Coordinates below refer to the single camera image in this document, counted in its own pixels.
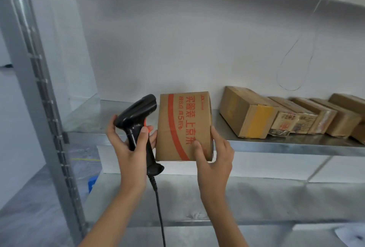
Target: floor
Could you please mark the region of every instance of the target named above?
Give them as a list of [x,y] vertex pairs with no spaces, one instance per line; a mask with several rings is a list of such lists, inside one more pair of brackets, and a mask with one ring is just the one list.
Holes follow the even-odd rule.
[[[98,150],[73,146],[69,157],[84,202],[89,178],[102,169]],[[0,210],[0,246],[74,246],[46,166]]]

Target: thin string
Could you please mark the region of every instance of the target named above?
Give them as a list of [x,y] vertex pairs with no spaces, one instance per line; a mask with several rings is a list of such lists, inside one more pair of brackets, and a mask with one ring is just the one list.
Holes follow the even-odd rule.
[[[316,6],[315,6],[315,8],[314,8],[314,10],[313,10],[313,12],[312,12],[312,13],[310,14],[310,16],[308,17],[308,20],[307,20],[307,22],[308,22],[308,23],[309,23],[309,22],[310,22],[310,20],[312,19],[312,17],[313,17],[313,15],[314,15],[314,13],[317,11],[317,9],[318,9],[319,5],[321,4],[321,2],[322,2],[322,0],[319,0],[319,1],[317,2]],[[300,83],[299,87],[297,87],[296,89],[287,89],[287,88],[285,88],[284,86],[282,86],[282,85],[280,84],[280,81],[279,81],[279,72],[280,72],[280,70],[281,70],[281,67],[282,67],[282,65],[283,65],[284,61],[285,61],[286,56],[290,53],[290,51],[292,51],[292,49],[295,47],[295,45],[296,45],[296,44],[299,42],[299,40],[303,37],[304,30],[300,33],[299,37],[296,39],[296,41],[294,42],[294,44],[292,45],[292,47],[289,49],[289,51],[288,51],[288,52],[285,54],[285,56],[283,57],[283,59],[282,59],[282,61],[281,61],[281,64],[278,66],[278,69],[277,69],[277,71],[276,71],[276,82],[278,83],[278,85],[279,85],[281,88],[285,89],[286,91],[294,92],[294,91],[296,91],[296,90],[300,89],[300,88],[303,86],[304,82],[307,80],[308,73],[309,73],[309,67],[310,67],[310,65],[311,65],[311,63],[312,63],[312,59],[313,59],[313,56],[314,56],[314,53],[315,53],[315,50],[316,50],[316,46],[317,46],[318,28],[319,28],[319,23],[317,23],[317,25],[316,25],[315,34],[314,34],[314,39],[313,39],[312,53],[311,53],[310,59],[309,59],[308,64],[307,64],[307,70],[306,70],[306,72],[305,72],[304,78],[302,79],[302,82]]]

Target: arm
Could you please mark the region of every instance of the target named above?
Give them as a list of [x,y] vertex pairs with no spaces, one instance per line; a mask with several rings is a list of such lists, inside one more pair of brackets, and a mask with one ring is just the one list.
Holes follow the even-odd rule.
[[213,224],[219,246],[248,247],[225,199],[234,150],[230,143],[217,133],[214,126],[211,126],[211,133],[217,150],[214,163],[207,162],[202,146],[198,141],[194,142],[200,196]]
[[[114,147],[121,169],[121,188],[79,247],[117,246],[146,188],[146,144],[148,129],[152,130],[153,126],[142,128],[137,146],[132,152],[128,148],[128,143],[122,142],[116,134],[113,125],[115,118],[116,115],[109,122],[107,136]],[[156,146],[156,139],[157,131],[150,137],[152,148]]]

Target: black barcode scanner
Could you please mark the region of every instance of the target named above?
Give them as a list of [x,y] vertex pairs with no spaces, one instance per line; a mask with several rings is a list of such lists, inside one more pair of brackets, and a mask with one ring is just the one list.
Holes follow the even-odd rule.
[[[114,121],[114,125],[122,129],[127,134],[127,139],[129,141],[129,149],[131,151],[134,151],[136,148],[140,130],[142,129],[143,126],[146,126],[147,116],[149,116],[156,109],[157,109],[156,97],[153,94],[149,94],[146,95],[145,97],[142,97],[139,101],[128,107]],[[159,175],[164,170],[165,167],[156,162],[155,157],[153,156],[150,139],[148,139],[146,145],[146,162],[147,162],[147,176],[150,179],[151,185],[156,194],[158,216],[162,230],[162,240],[163,240],[163,245],[165,247],[166,246],[165,233],[163,231],[162,215],[158,199],[157,184],[154,178],[154,176]]]

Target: blue object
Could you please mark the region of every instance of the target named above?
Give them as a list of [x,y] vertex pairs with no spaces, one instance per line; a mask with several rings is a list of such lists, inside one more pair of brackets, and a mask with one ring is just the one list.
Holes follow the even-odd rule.
[[94,186],[94,184],[95,184],[96,180],[98,179],[98,177],[99,177],[99,175],[90,177],[90,179],[88,181],[89,193],[91,192],[92,187]]

